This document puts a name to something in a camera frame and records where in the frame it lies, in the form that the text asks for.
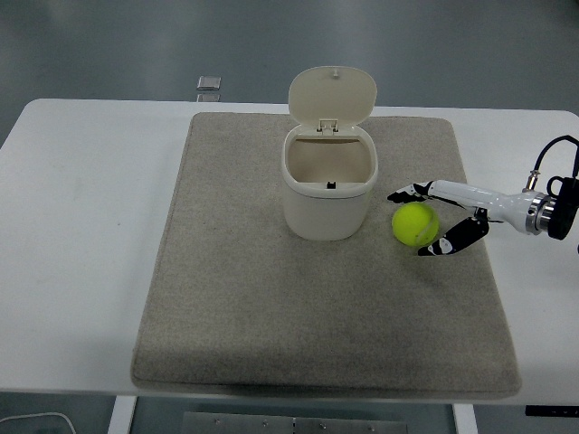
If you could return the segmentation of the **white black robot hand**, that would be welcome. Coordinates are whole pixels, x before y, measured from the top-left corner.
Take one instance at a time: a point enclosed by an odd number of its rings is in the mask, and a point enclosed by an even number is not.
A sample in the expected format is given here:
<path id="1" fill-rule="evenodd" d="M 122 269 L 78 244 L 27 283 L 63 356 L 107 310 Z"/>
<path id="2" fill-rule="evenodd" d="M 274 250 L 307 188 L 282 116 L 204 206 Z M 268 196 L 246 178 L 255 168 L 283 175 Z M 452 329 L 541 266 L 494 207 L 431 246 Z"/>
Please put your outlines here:
<path id="1" fill-rule="evenodd" d="M 492 222 L 507 222 L 524 234 L 535 234 L 534 193 L 503 194 L 445 180 L 413 183 L 388 196 L 394 203 L 439 200 L 459 206 L 471 216 L 457 223 L 432 244 L 418 250 L 420 256 L 452 255 L 481 240 Z"/>

